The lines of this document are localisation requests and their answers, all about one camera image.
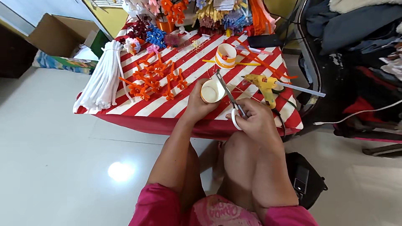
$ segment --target white pipe cleaner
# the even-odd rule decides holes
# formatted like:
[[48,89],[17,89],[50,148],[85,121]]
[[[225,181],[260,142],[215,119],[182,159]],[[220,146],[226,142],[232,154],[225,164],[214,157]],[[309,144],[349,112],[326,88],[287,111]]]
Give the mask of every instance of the white pipe cleaner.
[[[120,51],[122,50],[123,45],[118,41],[112,40],[105,44],[103,54],[96,65],[94,73],[82,91],[81,96],[74,103],[74,113],[77,112],[79,106],[85,107],[88,111],[100,111],[117,104],[115,101],[117,87],[119,86],[118,77],[124,78],[120,62]],[[128,94],[124,82],[123,87],[129,100],[134,102]]]

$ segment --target red fabric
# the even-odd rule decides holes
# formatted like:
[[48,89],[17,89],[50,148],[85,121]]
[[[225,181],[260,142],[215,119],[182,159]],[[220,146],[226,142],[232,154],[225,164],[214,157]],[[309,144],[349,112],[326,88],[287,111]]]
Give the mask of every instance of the red fabric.
[[[344,114],[354,114],[359,111],[364,111],[364,110],[374,110],[374,108],[368,103],[365,99],[358,97],[352,105],[347,107],[343,113]],[[360,114],[357,114],[356,116],[363,121],[373,121],[373,122],[383,122],[382,120],[374,117],[374,111],[371,112],[363,112]]]
[[[129,226],[210,226],[233,223],[260,225],[257,216],[234,205],[227,199],[212,195],[197,201],[193,208],[180,214],[178,195],[160,184],[146,185],[138,197]],[[318,226],[302,206],[271,207],[265,216],[265,226]]]

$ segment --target blue pipe cleaner flower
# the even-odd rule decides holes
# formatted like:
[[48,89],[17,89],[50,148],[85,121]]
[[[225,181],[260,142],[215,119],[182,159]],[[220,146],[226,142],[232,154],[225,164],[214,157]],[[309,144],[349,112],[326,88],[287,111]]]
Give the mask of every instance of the blue pipe cleaner flower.
[[248,17],[246,19],[240,10],[233,10],[224,15],[222,24],[224,25],[224,29],[231,29],[235,33],[241,32],[245,26],[252,24],[251,12],[248,12]]
[[145,41],[155,44],[159,46],[159,48],[166,48],[165,42],[163,41],[163,37],[166,35],[166,32],[160,30],[153,24],[148,25],[148,28],[150,28],[151,31],[147,31],[147,38]]
[[204,6],[207,5],[206,0],[196,0],[195,5],[199,8],[202,9]]

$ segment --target leg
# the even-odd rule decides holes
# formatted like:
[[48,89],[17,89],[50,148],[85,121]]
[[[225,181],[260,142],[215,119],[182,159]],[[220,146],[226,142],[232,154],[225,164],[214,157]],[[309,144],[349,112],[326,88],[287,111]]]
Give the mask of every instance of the leg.
[[252,181],[259,146],[244,132],[234,133],[224,145],[225,176],[218,194],[254,211]]
[[204,197],[205,192],[201,185],[198,155],[190,143],[189,152],[187,154],[186,175],[183,190],[179,196],[181,211],[187,211],[195,202]]

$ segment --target black phone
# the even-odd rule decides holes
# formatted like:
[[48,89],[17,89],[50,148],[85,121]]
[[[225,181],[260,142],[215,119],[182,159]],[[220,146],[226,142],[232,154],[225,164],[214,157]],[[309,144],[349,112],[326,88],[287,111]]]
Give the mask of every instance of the black phone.
[[283,46],[283,41],[281,41],[276,34],[249,36],[247,41],[251,48]]

